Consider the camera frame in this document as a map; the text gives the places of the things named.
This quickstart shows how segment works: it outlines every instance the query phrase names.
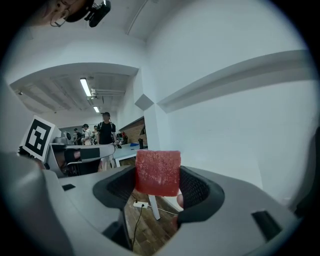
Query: red cube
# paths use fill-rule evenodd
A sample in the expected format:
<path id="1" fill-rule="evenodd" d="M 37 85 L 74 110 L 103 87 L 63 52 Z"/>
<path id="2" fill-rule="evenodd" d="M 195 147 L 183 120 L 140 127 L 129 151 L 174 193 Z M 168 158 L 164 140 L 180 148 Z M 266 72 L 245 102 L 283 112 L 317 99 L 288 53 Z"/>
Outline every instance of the red cube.
<path id="1" fill-rule="evenodd" d="M 138 150 L 135 160 L 135 189 L 148 195 L 177 196 L 180 164 L 180 151 Z"/>

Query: wooden floor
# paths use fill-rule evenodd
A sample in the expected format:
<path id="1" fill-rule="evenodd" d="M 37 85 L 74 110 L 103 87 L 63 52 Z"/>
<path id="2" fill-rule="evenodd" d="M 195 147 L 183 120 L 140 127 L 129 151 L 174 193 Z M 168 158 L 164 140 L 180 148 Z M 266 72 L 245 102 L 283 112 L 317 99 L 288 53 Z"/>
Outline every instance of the wooden floor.
<path id="1" fill-rule="evenodd" d="M 132 195 L 140 202 L 147 202 L 150 205 L 149 197 L 133 191 Z M 170 207 L 161 197 L 155 197 L 158 208 L 165 211 L 175 213 L 178 212 Z M 140 215 L 140 208 L 134 207 L 135 199 L 131 196 L 128 200 L 124 214 L 126 218 L 126 225 L 130 239 L 134 239 L 134 231 L 137 220 Z M 176 233 L 176 229 L 172 225 L 172 218 L 174 215 L 159 210 L 160 219 L 156 220 L 151 207 L 143 208 L 141 217 L 135 232 L 135 243 L 133 252 L 142 256 L 151 256 L 158 251 L 164 244 Z"/>

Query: white table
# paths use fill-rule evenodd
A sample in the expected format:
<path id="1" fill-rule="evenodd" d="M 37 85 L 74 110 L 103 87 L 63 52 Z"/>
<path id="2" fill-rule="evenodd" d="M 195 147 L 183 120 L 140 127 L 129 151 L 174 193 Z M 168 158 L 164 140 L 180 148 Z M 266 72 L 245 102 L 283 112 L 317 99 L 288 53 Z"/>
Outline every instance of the white table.
<path id="1" fill-rule="evenodd" d="M 122 148 L 115 148 L 115 152 L 113 154 L 113 158 L 115 160 L 116 167 L 120 167 L 120 160 L 133 158 L 137 155 L 137 151 L 140 149 L 140 146 L 130 146 L 130 144 L 121 145 Z M 151 208 L 153 211 L 153 215 L 156 220 L 160 219 L 160 214 L 156 202 L 156 197 L 154 195 L 148 195 Z"/>

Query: power strip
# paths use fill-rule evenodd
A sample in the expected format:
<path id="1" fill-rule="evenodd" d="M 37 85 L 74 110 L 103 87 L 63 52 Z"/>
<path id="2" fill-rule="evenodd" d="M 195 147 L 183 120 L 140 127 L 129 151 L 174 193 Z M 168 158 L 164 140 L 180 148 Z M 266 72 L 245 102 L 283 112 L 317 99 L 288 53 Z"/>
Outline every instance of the power strip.
<path id="1" fill-rule="evenodd" d="M 147 202 L 140 202 L 140 201 L 138 201 L 138 202 L 134 202 L 134 203 L 133 203 L 133 206 L 134 206 L 134 207 L 137 207 L 137 208 L 141 208 L 142 205 L 143 205 L 143 208 L 148 208 L 148 203 L 147 203 Z"/>

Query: man in black shirt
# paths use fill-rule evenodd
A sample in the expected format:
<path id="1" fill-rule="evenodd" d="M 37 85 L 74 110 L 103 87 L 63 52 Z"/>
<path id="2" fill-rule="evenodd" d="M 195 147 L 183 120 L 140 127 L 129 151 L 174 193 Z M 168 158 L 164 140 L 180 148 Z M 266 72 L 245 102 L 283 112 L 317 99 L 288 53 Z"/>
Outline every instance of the man in black shirt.
<path id="1" fill-rule="evenodd" d="M 82 138 L 82 134 L 80 132 L 78 132 L 77 128 L 74 128 L 74 132 L 76 133 L 76 139 L 75 139 L 75 143 L 76 145 L 81 145 L 81 138 Z"/>
<path id="2" fill-rule="evenodd" d="M 97 131 L 98 137 L 97 142 L 100 145 L 112 144 L 113 142 L 117 142 L 116 135 L 116 126 L 110 122 L 110 114 L 109 112 L 102 113 L 103 122 L 98 124 Z M 115 167 L 114 156 L 109 155 L 102 159 L 102 170 L 106 171 L 108 167 Z"/>

